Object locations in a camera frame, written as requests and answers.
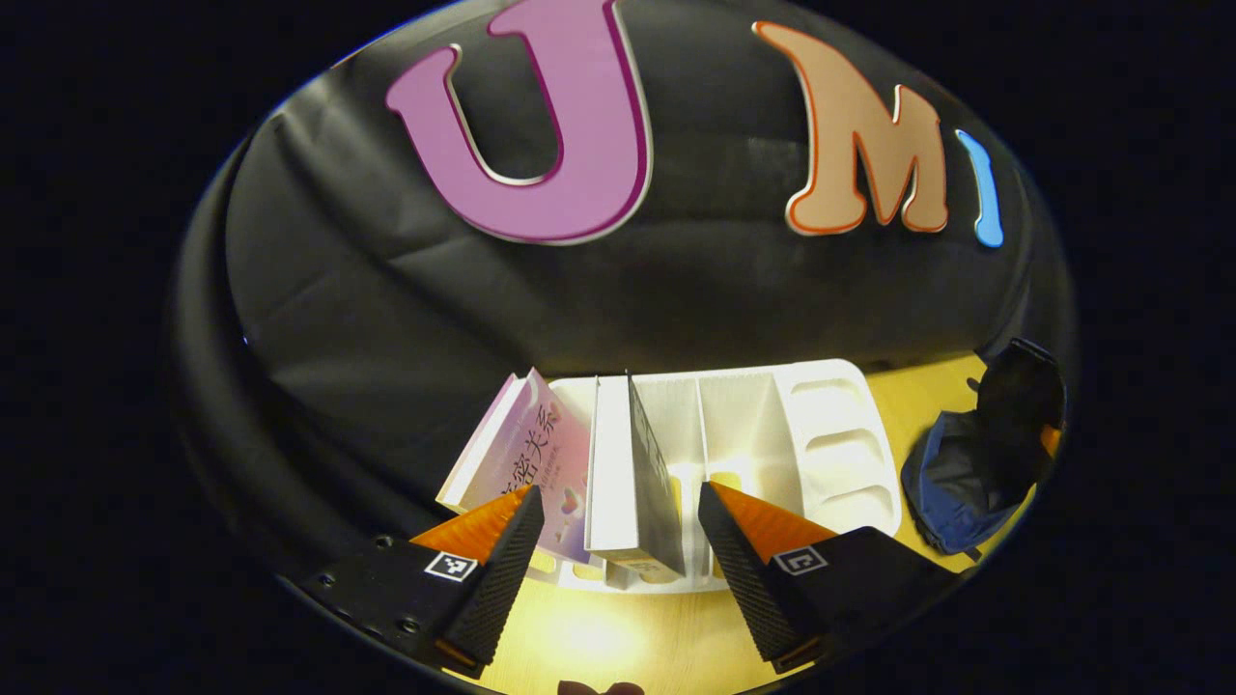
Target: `book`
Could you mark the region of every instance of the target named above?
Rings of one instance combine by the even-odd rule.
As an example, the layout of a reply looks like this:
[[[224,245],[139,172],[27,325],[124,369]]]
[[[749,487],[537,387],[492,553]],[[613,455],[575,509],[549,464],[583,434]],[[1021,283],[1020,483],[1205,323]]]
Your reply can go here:
[[[536,547],[588,564],[583,548],[588,428],[531,369],[507,377],[438,492],[438,502],[465,513],[524,485],[541,488],[545,527]]]
[[[585,548],[649,584],[686,575],[679,501],[635,383],[596,380]]]

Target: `pink book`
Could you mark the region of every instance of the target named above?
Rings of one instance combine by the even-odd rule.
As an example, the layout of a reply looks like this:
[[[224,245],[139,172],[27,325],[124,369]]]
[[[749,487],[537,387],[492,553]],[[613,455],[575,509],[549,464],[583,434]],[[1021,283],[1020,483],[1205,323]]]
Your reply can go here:
[[[536,484],[545,506],[538,548],[587,564],[588,448],[588,425],[567,412],[535,369],[525,378],[510,375],[455,461],[438,502],[464,513]]]

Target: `wooden table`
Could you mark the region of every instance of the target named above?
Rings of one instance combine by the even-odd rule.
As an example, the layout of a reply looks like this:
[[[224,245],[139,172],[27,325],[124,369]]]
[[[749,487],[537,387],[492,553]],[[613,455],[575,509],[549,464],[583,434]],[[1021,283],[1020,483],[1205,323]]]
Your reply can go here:
[[[984,370],[976,356],[965,355],[868,377],[899,472],[915,440],[941,411],[974,409],[976,396],[965,380],[980,378]],[[1033,490],[1012,521],[979,547],[984,556],[1014,528],[1032,498]],[[952,571],[974,565],[965,555],[944,556],[931,549],[908,510],[895,538]],[[576,680],[597,693],[628,681],[648,695],[714,695],[781,676],[760,660],[729,591],[597,594],[525,579],[493,664],[480,680],[459,678],[512,694],[554,695],[560,680]]]

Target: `pink letter u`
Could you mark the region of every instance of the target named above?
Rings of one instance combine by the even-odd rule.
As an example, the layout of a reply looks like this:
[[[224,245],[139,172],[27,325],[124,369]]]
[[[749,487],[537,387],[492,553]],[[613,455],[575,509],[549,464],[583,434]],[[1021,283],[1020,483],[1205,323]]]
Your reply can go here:
[[[533,179],[485,163],[460,111],[451,73],[461,49],[430,53],[391,85],[425,171],[472,226],[512,241],[577,244],[635,211],[653,168],[648,111],[618,0],[523,0],[489,22],[522,36],[557,132],[557,162]]]

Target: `white dish rack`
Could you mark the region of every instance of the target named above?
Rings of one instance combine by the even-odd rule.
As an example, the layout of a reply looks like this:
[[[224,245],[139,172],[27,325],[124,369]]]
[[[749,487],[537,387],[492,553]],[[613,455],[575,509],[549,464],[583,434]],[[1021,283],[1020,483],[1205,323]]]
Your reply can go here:
[[[552,571],[529,566],[529,578],[622,594],[728,589],[713,571],[712,548],[696,516],[706,480],[737,484],[837,533],[870,526],[891,537],[901,524],[901,488],[889,439],[866,378],[853,364],[818,360],[633,380],[676,480],[687,575],[648,584],[596,558],[596,565],[578,573],[565,560]],[[580,422],[592,422],[595,377],[562,378],[550,388]]]

